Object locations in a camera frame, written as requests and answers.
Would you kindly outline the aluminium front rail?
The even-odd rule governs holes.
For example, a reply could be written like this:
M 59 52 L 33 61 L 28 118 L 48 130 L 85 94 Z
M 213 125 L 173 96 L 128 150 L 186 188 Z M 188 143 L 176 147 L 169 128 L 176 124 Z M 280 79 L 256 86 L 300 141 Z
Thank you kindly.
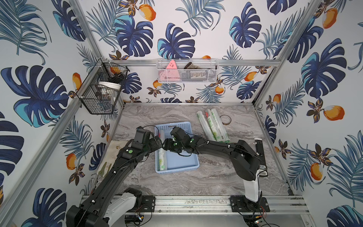
M 231 196 L 155 196 L 157 215 L 234 215 L 232 212 Z M 310 212 L 302 196 L 263 196 L 267 199 L 270 212 L 267 215 L 309 215 Z M 243 212 L 251 215 L 260 213 Z

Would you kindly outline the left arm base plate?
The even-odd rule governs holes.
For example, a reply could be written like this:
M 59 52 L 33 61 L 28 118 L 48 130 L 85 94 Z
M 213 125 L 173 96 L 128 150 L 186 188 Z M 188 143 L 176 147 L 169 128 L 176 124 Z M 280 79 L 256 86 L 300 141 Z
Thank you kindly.
M 124 193 L 112 205 L 124 212 L 154 212 L 155 201 L 154 196 L 135 196 L 131 193 Z

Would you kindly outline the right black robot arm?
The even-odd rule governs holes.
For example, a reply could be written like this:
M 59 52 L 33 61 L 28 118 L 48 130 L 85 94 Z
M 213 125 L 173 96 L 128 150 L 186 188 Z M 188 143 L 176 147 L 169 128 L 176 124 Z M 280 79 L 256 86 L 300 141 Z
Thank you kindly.
M 246 199 L 257 203 L 261 197 L 259 186 L 260 159 L 257 153 L 243 140 L 237 143 L 210 141 L 202 136 L 189 135 L 183 129 L 174 127 L 172 138 L 165 139 L 163 149 L 175 153 L 211 155 L 231 161 L 236 174 L 244 181 Z

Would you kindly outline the white bowl in basket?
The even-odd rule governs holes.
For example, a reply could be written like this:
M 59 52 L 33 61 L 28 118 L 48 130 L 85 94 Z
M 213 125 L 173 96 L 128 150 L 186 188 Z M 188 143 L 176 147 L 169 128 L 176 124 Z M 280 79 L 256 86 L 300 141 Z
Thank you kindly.
M 105 87 L 110 88 L 110 89 L 113 89 L 113 90 L 120 90 L 121 89 L 121 85 L 120 84 L 111 83 L 111 82 L 100 81 L 98 83 L 98 85 L 105 86 Z

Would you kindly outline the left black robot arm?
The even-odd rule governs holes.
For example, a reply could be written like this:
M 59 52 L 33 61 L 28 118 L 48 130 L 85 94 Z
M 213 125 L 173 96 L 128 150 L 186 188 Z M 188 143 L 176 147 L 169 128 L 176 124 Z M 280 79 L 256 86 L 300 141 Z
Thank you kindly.
M 67 227 L 111 227 L 137 203 L 138 191 L 126 192 L 112 200 L 116 190 L 145 156 L 162 148 L 158 135 L 138 127 L 133 140 L 119 150 L 117 159 L 109 173 L 80 204 L 73 205 L 66 214 Z

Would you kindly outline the plastic wrap roll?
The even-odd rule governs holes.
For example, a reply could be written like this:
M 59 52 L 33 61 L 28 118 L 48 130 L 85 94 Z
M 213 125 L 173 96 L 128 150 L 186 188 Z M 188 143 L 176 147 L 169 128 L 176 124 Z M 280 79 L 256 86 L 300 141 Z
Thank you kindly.
M 165 133 L 163 130 L 159 132 L 159 138 L 161 140 L 161 143 L 164 143 L 165 140 Z M 166 151 L 164 150 L 164 147 L 160 148 L 158 150 L 158 171 L 165 171 L 167 170 L 167 164 L 166 164 Z
M 211 141 L 215 141 L 216 139 L 214 137 L 214 134 L 209 126 L 206 116 L 203 114 L 202 111 L 197 112 L 197 118 L 199 119 L 199 122 L 201 123 L 201 126 L 207 138 Z
M 222 135 L 221 133 L 219 132 L 218 130 L 218 127 L 216 125 L 216 122 L 212 116 L 212 112 L 210 109 L 206 109 L 205 110 L 205 114 L 206 114 L 206 117 L 207 117 L 207 121 L 208 121 L 208 124 L 209 124 L 209 127 L 212 131 L 212 134 L 215 138 L 215 141 L 217 142 L 223 142 L 223 138 L 222 138 Z
M 224 128 L 224 125 L 220 119 L 219 114 L 217 113 L 217 110 L 215 108 L 211 109 L 211 114 L 214 118 L 214 120 L 216 121 L 217 127 L 221 133 L 222 139 L 225 143 L 229 143 L 230 142 L 230 138 Z

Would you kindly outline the beige printed cloth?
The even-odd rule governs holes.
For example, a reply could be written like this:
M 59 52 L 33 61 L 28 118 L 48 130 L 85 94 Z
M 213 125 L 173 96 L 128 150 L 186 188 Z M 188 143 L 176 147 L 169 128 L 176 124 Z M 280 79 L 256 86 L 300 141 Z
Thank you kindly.
M 123 148 L 128 142 L 127 141 L 111 141 L 106 153 L 102 159 L 101 164 L 97 170 L 98 177 L 104 178 L 107 173 L 113 167 L 115 160 L 117 159 L 117 155 L 119 150 Z

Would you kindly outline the pink triangular item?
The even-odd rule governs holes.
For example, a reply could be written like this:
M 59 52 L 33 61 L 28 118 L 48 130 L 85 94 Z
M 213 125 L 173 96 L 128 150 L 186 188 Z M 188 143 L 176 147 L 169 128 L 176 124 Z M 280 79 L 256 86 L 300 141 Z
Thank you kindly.
M 159 70 L 159 81 L 162 83 L 181 82 L 175 60 L 171 60 L 164 69 Z

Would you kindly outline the brown item in basket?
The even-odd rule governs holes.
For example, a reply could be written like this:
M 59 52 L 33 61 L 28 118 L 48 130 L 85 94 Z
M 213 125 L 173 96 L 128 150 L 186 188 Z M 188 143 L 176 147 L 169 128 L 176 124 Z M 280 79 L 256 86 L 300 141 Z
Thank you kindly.
M 195 69 L 200 69 L 200 67 L 194 65 L 192 62 L 188 62 L 187 65 L 184 67 L 184 69 L 195 70 Z

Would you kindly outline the light blue plastic basket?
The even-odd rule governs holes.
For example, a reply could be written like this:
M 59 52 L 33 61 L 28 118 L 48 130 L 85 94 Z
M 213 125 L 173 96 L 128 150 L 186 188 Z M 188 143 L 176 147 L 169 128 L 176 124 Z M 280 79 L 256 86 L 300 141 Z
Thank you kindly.
M 170 124 L 159 124 L 156 126 L 155 133 L 159 135 L 161 130 L 165 133 L 165 139 L 172 138 L 170 132 L 174 127 L 180 127 L 187 133 L 192 134 L 192 127 L 190 122 L 179 122 Z M 199 159 L 196 154 L 188 154 L 183 151 L 181 155 L 177 153 L 166 151 L 166 164 L 167 170 L 158 171 L 158 150 L 155 152 L 155 170 L 158 174 L 173 174 L 183 171 L 196 170 L 199 167 Z

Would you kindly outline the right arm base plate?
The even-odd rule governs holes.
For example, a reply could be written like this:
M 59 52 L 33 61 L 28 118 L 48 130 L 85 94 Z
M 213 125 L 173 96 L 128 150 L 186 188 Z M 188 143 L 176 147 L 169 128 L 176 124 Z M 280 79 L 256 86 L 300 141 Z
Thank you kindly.
M 230 197 L 232 212 L 262 213 L 270 212 L 270 208 L 265 197 L 260 197 L 257 202 L 247 199 L 244 195 Z

